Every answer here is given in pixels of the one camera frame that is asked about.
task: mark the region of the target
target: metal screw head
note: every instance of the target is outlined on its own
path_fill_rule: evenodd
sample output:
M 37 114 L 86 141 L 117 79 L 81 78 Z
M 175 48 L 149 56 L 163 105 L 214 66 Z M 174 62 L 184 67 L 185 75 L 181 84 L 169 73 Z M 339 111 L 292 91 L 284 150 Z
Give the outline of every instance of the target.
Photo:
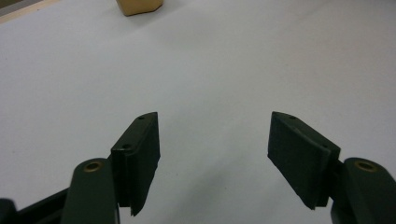
M 100 170 L 102 168 L 103 164 L 100 161 L 92 161 L 85 165 L 84 167 L 84 172 L 86 173 L 91 173 Z
M 355 161 L 355 165 L 366 172 L 374 173 L 377 171 L 376 166 L 368 161 Z

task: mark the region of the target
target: tan object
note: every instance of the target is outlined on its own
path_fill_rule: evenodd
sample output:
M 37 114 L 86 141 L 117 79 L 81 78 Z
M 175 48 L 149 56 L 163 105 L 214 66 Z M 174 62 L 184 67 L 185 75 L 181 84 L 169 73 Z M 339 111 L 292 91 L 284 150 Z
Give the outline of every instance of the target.
M 163 5 L 163 0 L 117 0 L 125 16 L 151 12 Z

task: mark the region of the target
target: white table surface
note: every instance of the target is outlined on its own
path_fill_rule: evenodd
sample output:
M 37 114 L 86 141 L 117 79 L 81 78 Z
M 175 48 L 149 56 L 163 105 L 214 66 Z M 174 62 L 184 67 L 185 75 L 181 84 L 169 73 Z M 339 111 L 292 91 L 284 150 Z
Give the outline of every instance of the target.
M 396 1 L 165 0 L 123 17 L 63 0 L 0 24 L 0 196 L 19 209 L 68 187 L 137 116 L 162 158 L 121 223 L 332 223 L 267 159 L 272 111 L 396 176 Z

